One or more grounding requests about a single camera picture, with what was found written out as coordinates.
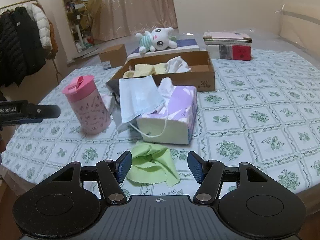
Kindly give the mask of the green microfiber cloth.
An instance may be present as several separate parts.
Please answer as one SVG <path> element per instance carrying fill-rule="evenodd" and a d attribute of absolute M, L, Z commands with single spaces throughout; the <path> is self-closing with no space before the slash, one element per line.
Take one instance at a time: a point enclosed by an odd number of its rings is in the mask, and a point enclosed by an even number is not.
<path fill-rule="evenodd" d="M 133 183 L 173 187 L 180 182 L 170 149 L 159 144 L 137 142 L 131 148 L 132 164 L 126 178 Z"/>

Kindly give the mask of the pink lidded cup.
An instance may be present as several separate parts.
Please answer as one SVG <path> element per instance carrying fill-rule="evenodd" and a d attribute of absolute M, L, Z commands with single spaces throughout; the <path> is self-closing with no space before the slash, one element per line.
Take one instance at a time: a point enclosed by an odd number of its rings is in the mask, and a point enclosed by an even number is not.
<path fill-rule="evenodd" d="M 98 134 L 108 128 L 111 123 L 110 114 L 96 87 L 93 75 L 73 78 L 62 93 L 84 132 Z"/>

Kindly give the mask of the black jacket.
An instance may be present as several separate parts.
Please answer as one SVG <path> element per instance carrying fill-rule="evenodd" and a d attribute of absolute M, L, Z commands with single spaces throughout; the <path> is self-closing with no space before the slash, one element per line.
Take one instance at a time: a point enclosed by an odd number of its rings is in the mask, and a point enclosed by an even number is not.
<path fill-rule="evenodd" d="M 45 64 L 39 29 L 26 8 L 1 14 L 1 86 L 19 86 Z"/>

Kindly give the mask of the light blue face mask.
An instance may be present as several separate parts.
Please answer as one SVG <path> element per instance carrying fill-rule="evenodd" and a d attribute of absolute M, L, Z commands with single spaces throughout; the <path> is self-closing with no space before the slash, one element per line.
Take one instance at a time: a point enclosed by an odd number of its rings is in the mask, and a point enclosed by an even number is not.
<path fill-rule="evenodd" d="M 161 133 L 148 135 L 132 123 L 136 117 L 145 113 L 153 113 L 157 108 L 165 105 L 165 100 L 159 93 L 151 75 L 119 79 L 119 98 L 121 120 L 124 123 L 130 125 L 135 131 L 147 138 L 162 136 Z"/>

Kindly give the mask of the beige curtain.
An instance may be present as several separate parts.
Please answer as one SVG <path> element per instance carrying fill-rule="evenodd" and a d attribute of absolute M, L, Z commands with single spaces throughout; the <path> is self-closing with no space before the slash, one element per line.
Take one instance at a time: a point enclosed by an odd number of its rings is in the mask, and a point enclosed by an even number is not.
<path fill-rule="evenodd" d="M 94 39 L 109 41 L 156 27 L 177 28 L 174 0 L 103 0 L 91 32 Z"/>

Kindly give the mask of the purple tissue pack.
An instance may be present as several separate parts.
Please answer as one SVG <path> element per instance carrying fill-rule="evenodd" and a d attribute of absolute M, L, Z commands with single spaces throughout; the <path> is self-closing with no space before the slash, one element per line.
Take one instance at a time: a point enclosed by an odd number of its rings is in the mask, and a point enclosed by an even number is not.
<path fill-rule="evenodd" d="M 137 118 L 137 126 L 146 142 L 188 145 L 197 112 L 197 89 L 175 86 L 170 78 L 162 79 L 158 91 L 165 100 L 161 109 Z"/>

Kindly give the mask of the small brown cardboard box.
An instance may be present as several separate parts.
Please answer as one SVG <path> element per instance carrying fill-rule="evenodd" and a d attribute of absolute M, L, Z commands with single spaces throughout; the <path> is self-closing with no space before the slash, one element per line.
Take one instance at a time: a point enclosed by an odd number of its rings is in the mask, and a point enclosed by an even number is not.
<path fill-rule="evenodd" d="M 99 57 L 103 70 L 121 67 L 127 59 L 125 44 L 108 47 L 99 54 Z"/>

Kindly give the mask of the white bunny plush toy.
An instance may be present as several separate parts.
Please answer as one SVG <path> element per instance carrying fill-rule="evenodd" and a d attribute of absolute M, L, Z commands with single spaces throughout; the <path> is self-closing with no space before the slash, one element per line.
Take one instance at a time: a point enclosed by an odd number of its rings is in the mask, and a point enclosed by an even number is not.
<path fill-rule="evenodd" d="M 177 48 L 177 43 L 170 39 L 170 34 L 174 31 L 172 27 L 156 28 L 152 32 L 145 31 L 144 35 L 136 33 L 135 37 L 139 41 L 139 53 L 155 52 L 167 48 Z"/>

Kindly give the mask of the cream yellow towel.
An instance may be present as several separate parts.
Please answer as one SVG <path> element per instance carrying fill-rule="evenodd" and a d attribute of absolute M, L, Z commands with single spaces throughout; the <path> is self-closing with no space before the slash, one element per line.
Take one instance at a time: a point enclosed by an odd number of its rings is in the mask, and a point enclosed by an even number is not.
<path fill-rule="evenodd" d="M 168 71 L 167 63 L 151 64 L 136 64 L 134 69 L 130 69 L 124 73 L 123 78 L 129 79 L 133 77 L 144 77 L 149 75 L 165 74 Z"/>

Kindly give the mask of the wooden bookshelf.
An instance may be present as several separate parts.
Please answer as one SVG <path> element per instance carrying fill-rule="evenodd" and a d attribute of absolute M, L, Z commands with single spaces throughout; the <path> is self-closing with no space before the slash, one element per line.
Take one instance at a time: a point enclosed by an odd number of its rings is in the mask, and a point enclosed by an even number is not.
<path fill-rule="evenodd" d="M 91 18 L 87 11 L 88 2 L 89 0 L 63 0 L 69 28 L 79 53 L 94 46 Z"/>

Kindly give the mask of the pink cover book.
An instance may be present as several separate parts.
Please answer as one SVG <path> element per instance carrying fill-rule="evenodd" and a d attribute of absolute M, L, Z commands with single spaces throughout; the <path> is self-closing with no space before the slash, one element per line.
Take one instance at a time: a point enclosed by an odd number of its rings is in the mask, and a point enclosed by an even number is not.
<path fill-rule="evenodd" d="M 252 38 L 245 33 L 238 32 L 205 32 L 203 34 L 203 39 L 205 41 L 222 41 L 222 40 L 231 40 L 231 41 L 248 41 L 252 42 Z"/>

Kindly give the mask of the open brown cardboard tray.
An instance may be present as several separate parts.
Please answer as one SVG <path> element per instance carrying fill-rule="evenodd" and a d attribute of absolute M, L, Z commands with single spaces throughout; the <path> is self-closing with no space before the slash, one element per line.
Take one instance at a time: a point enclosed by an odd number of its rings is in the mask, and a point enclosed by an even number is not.
<path fill-rule="evenodd" d="M 172 73 L 154 75 L 153 79 L 156 85 L 160 85 L 161 80 L 165 77 L 171 78 L 175 86 L 187 85 L 194 86 L 199 92 L 210 92 L 215 90 L 215 73 L 211 59 L 207 51 L 189 51 L 173 54 L 153 55 L 141 57 L 127 61 L 117 72 L 107 81 L 107 85 L 118 84 L 118 80 L 130 68 L 134 69 L 137 64 L 158 64 L 166 63 L 170 59 L 180 56 L 191 68 L 186 73 Z"/>

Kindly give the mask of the thick red white book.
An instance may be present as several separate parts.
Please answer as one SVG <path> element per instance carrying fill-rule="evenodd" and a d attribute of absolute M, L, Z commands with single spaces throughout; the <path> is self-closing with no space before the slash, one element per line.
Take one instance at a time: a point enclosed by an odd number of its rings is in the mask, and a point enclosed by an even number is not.
<path fill-rule="evenodd" d="M 237 44 L 206 45 L 211 59 L 251 61 L 251 46 Z"/>

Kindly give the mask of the white puffer jacket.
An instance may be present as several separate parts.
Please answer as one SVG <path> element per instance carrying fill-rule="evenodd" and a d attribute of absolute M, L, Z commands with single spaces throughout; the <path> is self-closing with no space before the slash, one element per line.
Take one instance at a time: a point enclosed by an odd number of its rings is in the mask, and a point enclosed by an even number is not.
<path fill-rule="evenodd" d="M 50 38 L 50 24 L 43 10 L 35 4 L 24 5 L 30 18 L 36 23 L 39 30 L 40 41 L 44 49 L 52 49 Z"/>

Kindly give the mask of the white cloth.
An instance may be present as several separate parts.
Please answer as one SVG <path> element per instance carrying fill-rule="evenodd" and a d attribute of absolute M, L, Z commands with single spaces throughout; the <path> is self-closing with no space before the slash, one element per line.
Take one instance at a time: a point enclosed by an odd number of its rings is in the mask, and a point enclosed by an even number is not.
<path fill-rule="evenodd" d="M 165 74 L 186 73 L 191 70 L 189 65 L 181 58 L 181 56 L 170 59 L 166 63 L 166 67 Z"/>

